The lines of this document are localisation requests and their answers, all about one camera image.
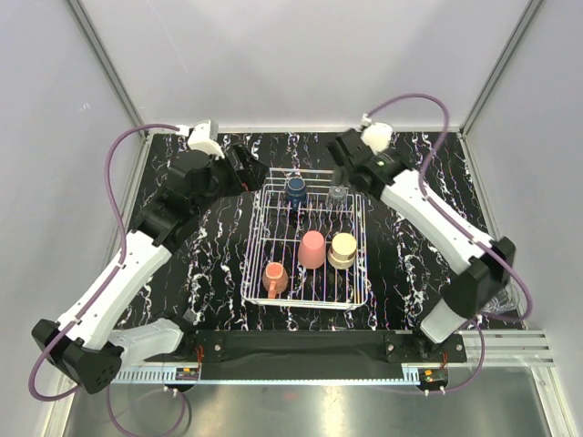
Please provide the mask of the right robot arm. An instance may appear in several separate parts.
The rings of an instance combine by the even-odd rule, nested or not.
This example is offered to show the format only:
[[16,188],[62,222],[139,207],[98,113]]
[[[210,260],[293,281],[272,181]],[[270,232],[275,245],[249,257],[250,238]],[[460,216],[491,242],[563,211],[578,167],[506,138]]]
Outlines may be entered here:
[[506,287],[516,247],[508,238],[494,239],[479,230],[429,187],[421,187],[419,171],[390,147],[390,128],[374,130],[350,128],[327,144],[335,164],[334,182],[402,215],[454,272],[440,300],[420,321],[422,333],[412,341],[417,358],[434,361],[445,351],[445,340]]

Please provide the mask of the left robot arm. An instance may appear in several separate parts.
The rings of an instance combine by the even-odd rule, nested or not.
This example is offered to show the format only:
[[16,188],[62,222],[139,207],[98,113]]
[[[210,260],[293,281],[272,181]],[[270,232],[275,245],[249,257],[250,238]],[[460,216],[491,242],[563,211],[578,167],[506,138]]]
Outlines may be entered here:
[[187,361],[196,331],[180,316],[116,330],[122,312],[158,269],[199,228],[220,199],[262,188],[267,165],[237,144],[241,167],[225,157],[188,150],[170,164],[157,194],[135,216],[119,254],[89,290],[58,320],[40,320],[32,336],[41,361],[50,362],[89,394],[104,390],[119,371],[158,355]]

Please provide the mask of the orange ceramic mug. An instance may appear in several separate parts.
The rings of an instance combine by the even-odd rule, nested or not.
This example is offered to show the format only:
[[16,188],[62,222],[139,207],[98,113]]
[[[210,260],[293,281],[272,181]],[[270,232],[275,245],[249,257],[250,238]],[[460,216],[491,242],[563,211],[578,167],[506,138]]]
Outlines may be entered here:
[[268,298],[276,299],[286,290],[289,276],[280,262],[270,262],[263,271],[261,281],[268,292]]

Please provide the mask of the dark blue glass cup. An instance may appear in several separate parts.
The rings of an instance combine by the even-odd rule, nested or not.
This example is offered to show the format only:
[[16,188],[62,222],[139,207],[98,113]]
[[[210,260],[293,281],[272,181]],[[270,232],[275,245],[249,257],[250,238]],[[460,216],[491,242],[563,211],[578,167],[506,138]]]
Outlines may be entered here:
[[303,178],[290,178],[286,182],[285,193],[291,210],[297,211],[299,207],[306,205],[307,188]]

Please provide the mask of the clear plastic measuring cup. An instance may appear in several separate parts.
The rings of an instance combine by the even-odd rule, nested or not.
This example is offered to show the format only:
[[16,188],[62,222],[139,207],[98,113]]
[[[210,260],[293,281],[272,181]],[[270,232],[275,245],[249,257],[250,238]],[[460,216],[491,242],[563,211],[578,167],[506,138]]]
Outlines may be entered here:
[[510,290],[501,290],[482,308],[484,314],[503,315],[518,308],[519,298]]

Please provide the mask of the cream brown paper cup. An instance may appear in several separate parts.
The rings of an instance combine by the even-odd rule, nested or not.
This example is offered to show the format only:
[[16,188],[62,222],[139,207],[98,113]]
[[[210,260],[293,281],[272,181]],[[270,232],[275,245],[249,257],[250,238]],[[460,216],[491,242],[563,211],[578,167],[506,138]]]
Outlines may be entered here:
[[332,238],[328,261],[335,269],[349,269],[355,261],[356,238],[350,233],[338,233]]

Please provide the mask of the pink plastic cup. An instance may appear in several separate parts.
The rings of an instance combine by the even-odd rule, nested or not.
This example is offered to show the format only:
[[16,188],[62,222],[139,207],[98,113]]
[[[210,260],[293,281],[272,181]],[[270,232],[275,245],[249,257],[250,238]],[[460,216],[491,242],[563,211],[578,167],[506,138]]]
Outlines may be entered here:
[[325,239],[317,230],[310,230],[302,237],[298,250],[298,262],[306,269],[318,269],[326,258]]

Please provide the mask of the clear glass cup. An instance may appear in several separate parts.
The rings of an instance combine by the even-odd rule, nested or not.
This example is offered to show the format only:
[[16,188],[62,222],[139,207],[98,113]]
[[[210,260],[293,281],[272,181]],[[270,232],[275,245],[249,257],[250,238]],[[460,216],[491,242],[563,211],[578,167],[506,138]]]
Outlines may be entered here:
[[331,186],[326,196],[325,205],[329,210],[342,210],[347,201],[348,189],[343,186]]

